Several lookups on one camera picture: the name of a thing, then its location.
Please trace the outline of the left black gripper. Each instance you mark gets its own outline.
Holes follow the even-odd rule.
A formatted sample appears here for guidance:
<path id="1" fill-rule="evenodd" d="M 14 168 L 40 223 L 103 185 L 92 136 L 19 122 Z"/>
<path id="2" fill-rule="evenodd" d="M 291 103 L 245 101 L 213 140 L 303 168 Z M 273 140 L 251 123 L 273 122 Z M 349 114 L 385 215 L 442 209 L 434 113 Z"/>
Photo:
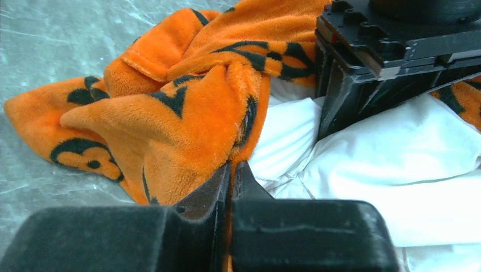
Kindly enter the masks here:
<path id="1" fill-rule="evenodd" d="M 479 1 L 333 1 L 317 36 L 319 139 L 480 75 Z"/>

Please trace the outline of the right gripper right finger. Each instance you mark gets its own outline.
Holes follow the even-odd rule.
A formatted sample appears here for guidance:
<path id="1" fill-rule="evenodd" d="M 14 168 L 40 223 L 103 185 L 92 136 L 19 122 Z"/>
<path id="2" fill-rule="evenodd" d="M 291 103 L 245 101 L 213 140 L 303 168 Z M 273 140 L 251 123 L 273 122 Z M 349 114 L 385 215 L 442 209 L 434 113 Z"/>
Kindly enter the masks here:
<path id="1" fill-rule="evenodd" d="M 250 166 L 235 171 L 231 212 L 234 271 L 399 271 L 393 242 L 370 203 L 275 199 Z"/>

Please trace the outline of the orange patterned pillowcase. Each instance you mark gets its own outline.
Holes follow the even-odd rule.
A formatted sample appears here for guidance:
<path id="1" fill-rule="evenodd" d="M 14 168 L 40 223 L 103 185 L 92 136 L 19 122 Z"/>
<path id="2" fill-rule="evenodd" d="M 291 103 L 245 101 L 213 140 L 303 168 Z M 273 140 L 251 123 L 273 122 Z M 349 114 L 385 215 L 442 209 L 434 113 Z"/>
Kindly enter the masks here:
<path id="1" fill-rule="evenodd" d="M 326 1 L 240 1 L 181 9 L 101 78 L 52 83 L 5 102 L 19 137 L 47 161 L 103 175 L 137 203 L 172 205 L 228 161 L 247 160 L 271 79 L 313 87 Z"/>

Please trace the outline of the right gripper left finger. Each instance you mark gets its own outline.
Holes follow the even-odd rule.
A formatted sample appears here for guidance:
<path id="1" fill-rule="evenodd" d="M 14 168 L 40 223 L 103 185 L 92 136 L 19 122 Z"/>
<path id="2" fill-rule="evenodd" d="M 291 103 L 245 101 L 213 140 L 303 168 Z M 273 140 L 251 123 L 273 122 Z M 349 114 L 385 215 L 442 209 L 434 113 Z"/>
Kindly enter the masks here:
<path id="1" fill-rule="evenodd" d="M 2 271 L 225 271 L 230 165 L 172 206 L 51 207 L 32 214 Z"/>

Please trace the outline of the white pillow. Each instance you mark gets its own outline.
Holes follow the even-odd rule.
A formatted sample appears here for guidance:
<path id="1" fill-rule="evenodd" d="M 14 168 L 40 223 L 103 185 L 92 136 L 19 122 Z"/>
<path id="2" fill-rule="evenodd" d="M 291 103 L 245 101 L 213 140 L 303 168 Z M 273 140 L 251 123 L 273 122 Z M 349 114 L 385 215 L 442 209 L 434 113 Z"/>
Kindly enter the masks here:
<path id="1" fill-rule="evenodd" d="M 388 225 L 404 271 L 480 270 L 480 79 L 318 139 L 324 98 L 272 79 L 249 164 L 276 198 L 359 199 Z"/>

